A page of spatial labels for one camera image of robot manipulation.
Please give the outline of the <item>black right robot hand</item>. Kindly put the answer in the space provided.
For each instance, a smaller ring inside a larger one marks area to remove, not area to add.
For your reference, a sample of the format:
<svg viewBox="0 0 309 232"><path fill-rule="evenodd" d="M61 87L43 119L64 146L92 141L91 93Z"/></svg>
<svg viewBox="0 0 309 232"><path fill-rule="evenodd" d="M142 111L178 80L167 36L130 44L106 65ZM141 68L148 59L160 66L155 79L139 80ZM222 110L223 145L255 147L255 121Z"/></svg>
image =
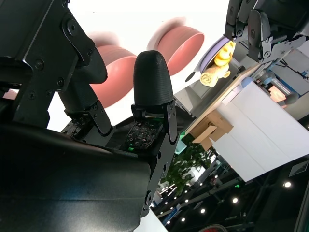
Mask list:
<svg viewBox="0 0 309 232"><path fill-rule="evenodd" d="M179 134L167 64L134 65L134 126L119 149L92 89L106 65L66 0L0 3L0 229L131 232L149 212Z"/></svg>

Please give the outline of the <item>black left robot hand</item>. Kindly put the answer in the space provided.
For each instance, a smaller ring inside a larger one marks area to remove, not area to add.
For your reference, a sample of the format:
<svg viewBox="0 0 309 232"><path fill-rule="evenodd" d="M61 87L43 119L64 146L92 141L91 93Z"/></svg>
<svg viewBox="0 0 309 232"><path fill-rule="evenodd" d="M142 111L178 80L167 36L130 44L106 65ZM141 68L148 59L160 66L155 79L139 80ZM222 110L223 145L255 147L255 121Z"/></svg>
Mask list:
<svg viewBox="0 0 309 232"><path fill-rule="evenodd" d="M231 0L224 36L248 42L248 57L263 64L283 57L309 39L307 0Z"/></svg>

